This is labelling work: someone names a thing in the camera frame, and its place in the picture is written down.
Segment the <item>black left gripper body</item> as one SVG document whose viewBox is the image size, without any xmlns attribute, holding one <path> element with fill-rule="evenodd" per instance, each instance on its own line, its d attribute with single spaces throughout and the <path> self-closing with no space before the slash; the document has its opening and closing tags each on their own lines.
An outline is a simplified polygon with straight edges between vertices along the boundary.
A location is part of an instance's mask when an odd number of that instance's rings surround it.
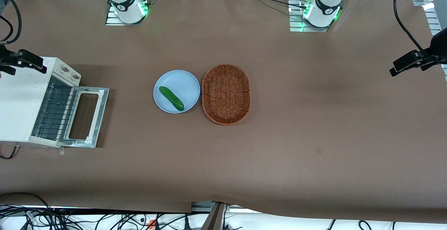
<svg viewBox="0 0 447 230">
<path fill-rule="evenodd" d="M 447 61 L 447 28 L 435 34 L 429 46 L 430 63 L 445 64 Z"/>
</svg>

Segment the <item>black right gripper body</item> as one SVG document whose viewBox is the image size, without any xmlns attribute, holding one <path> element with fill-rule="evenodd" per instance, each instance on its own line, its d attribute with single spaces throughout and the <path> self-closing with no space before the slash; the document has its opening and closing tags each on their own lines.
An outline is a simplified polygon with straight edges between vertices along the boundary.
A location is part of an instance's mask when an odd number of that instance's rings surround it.
<svg viewBox="0 0 447 230">
<path fill-rule="evenodd" d="M 17 66 L 19 53 L 8 50 L 5 45 L 0 45 L 1 66 Z"/>
</svg>

